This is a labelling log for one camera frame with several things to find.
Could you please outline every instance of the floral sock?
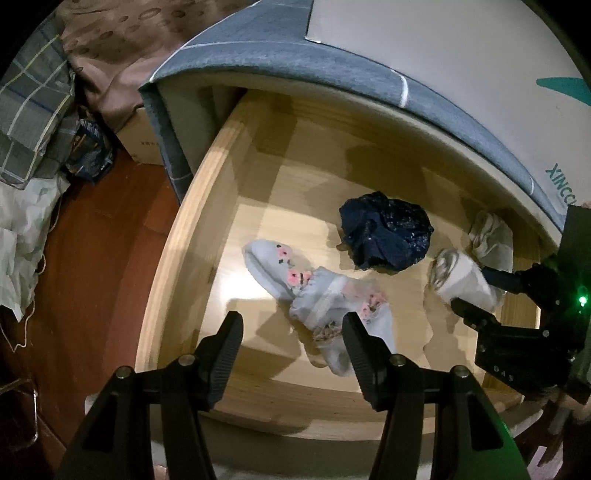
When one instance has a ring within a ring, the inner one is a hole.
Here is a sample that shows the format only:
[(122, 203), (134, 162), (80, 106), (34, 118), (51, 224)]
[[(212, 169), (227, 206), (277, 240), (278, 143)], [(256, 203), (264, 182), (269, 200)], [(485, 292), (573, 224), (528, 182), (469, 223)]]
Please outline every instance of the floral sock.
[(311, 276), (296, 269), (291, 248), (279, 242), (254, 240), (243, 254), (248, 271), (277, 300), (293, 300)]
[(302, 272), (291, 256), (290, 247), (268, 240), (256, 240), (244, 249), (252, 276), (276, 299), (293, 301), (290, 316), (312, 331), (314, 343), (334, 374), (353, 373), (341, 334), (346, 313), (357, 312), (368, 333), (382, 338), (394, 352), (390, 307), (373, 283), (324, 267)]

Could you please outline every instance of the cardboard box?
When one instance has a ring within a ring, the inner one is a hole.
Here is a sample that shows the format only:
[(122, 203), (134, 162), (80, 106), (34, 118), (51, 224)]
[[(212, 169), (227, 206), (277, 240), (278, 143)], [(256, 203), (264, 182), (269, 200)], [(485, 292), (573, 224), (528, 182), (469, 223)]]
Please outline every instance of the cardboard box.
[(138, 108), (117, 137), (127, 153), (138, 163), (163, 165), (158, 140), (152, 130), (145, 108)]
[(308, 40), (428, 86), (496, 136), (556, 211), (591, 200), (591, 92), (520, 0), (314, 0)]

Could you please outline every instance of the brown patterned fabric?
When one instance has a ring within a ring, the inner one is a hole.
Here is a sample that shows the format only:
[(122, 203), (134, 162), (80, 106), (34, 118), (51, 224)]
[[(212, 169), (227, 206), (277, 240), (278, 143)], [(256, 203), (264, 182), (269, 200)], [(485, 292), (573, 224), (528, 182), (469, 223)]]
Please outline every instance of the brown patterned fabric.
[(89, 106), (119, 130), (138, 87), (177, 48), (254, 0), (65, 0), (57, 8), (68, 58)]

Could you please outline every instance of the white ankle sock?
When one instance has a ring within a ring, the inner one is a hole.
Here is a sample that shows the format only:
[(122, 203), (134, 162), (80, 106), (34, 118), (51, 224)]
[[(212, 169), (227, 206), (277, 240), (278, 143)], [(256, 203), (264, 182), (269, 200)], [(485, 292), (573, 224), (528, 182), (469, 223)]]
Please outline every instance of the white ankle sock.
[(460, 298), (487, 312), (494, 312), (498, 305), (476, 262), (456, 248), (442, 250), (436, 256), (429, 284), (445, 303)]
[[(481, 210), (470, 229), (472, 252), (483, 267), (513, 272), (513, 232), (502, 218)], [(491, 286), (500, 304), (505, 290)]]

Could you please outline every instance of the dark blue fabric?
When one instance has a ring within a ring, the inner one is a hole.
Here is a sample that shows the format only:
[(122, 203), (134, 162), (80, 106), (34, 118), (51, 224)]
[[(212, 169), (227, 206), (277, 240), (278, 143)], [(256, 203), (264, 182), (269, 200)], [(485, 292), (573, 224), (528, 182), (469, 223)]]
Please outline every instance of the dark blue fabric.
[(373, 192), (339, 209), (345, 242), (359, 268), (399, 272), (425, 257), (433, 227), (419, 205)]

